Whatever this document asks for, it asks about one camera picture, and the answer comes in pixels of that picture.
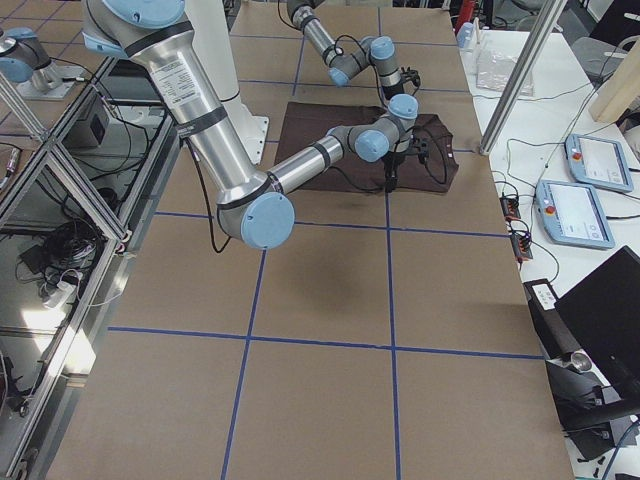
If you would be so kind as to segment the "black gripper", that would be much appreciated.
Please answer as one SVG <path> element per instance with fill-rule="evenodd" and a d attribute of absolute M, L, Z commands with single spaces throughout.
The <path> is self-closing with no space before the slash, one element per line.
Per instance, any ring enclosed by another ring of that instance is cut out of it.
<path fill-rule="evenodd" d="M 385 192 L 391 193 L 396 189 L 396 172 L 404 162 L 407 147 L 394 145 L 385 155 Z"/>

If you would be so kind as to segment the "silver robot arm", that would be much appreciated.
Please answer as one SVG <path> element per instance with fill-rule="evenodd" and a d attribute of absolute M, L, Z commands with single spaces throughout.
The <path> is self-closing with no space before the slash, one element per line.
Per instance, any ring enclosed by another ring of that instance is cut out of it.
<path fill-rule="evenodd" d="M 203 162 L 216 183 L 217 221 L 230 237 L 268 250 L 288 239 L 295 211 L 287 193 L 324 173 L 347 154 L 375 162 L 408 146 L 418 116 L 417 99 L 404 91 L 393 41 L 365 37 L 358 51 L 337 46 L 314 10 L 316 1 L 290 1 L 287 14 L 322 55 L 329 77 L 346 85 L 373 67 L 388 106 L 369 125 L 336 126 L 267 171 L 252 163 L 193 47 L 195 29 L 183 1 L 85 1 L 85 46 L 105 56 L 123 58 L 149 74 L 192 155 Z"/>
<path fill-rule="evenodd" d="M 360 73 L 372 68 L 386 100 L 405 92 L 407 74 L 398 64 L 390 37 L 365 36 L 356 40 L 350 35 L 341 35 L 334 39 L 315 14 L 322 1 L 287 1 L 286 4 L 291 26 L 300 31 L 321 56 L 336 86 L 347 86 Z"/>

